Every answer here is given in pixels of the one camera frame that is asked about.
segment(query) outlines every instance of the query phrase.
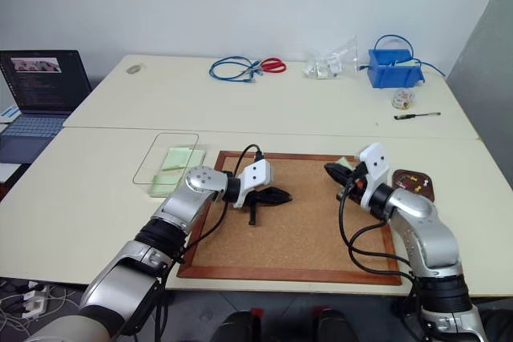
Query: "blue plastic bin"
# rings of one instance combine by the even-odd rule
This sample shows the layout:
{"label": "blue plastic bin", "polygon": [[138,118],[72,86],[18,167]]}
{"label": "blue plastic bin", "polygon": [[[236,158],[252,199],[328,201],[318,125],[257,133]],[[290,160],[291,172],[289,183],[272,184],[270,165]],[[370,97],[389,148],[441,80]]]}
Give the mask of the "blue plastic bin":
{"label": "blue plastic bin", "polygon": [[408,50],[369,50],[370,63],[367,74],[374,88],[413,87],[424,80],[420,64],[415,66],[395,66],[396,62],[412,59]]}

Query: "wooden frame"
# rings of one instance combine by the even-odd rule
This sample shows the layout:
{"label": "wooden frame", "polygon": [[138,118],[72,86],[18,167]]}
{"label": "wooden frame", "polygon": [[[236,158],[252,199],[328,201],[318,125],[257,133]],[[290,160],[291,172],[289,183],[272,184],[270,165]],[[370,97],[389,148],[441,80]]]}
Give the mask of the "wooden frame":
{"label": "wooden frame", "polygon": [[[220,171],[227,158],[238,157],[240,152],[220,151],[216,161],[215,169]],[[248,153],[244,157],[253,157],[253,153]],[[326,162],[336,162],[341,155],[308,155],[308,154],[273,154],[266,153],[266,159],[305,159],[305,160],[323,160]],[[357,161],[354,157],[346,156],[350,162]],[[203,215],[196,226],[192,229],[189,243],[198,239],[203,231],[207,215]],[[395,254],[392,234],[388,226],[381,228],[381,234],[385,245],[385,252]],[[243,268],[228,266],[193,266],[192,260],[196,254],[194,246],[184,256],[185,263],[180,266],[178,276],[180,278],[201,278],[201,279],[227,279],[227,280],[299,280],[313,282],[336,282],[336,283],[354,283],[354,284],[389,284],[400,285],[401,279],[398,276],[383,276],[370,274],[368,272],[348,272],[333,270],[308,270],[299,268]],[[387,268],[389,270],[398,270],[396,260],[387,259]]]}

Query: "pen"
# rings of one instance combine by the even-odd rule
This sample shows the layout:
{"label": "pen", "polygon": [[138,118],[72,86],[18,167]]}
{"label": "pen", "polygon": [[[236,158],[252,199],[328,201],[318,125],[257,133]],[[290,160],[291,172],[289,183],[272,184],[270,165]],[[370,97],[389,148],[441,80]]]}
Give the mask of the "pen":
{"label": "pen", "polygon": [[416,116],[431,116],[431,115],[441,115],[441,112],[429,112],[427,114],[404,114],[404,115],[395,115],[394,118],[397,120],[401,119],[411,119],[415,118]]}

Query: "laptop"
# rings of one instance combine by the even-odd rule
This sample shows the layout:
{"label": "laptop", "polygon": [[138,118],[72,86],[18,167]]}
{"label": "laptop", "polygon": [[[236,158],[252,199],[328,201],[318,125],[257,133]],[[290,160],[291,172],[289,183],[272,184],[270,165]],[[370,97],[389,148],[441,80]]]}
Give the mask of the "laptop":
{"label": "laptop", "polygon": [[0,69],[22,112],[0,134],[0,163],[33,163],[91,93],[76,50],[0,51]]}

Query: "laptop keyboard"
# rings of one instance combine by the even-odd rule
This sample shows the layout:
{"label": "laptop keyboard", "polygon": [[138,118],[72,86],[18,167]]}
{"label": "laptop keyboard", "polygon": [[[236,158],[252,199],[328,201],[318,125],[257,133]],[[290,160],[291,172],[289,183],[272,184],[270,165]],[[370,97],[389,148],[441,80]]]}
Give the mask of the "laptop keyboard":
{"label": "laptop keyboard", "polygon": [[37,118],[22,115],[15,119],[2,132],[2,135],[53,138],[61,131],[65,120],[66,118]]}

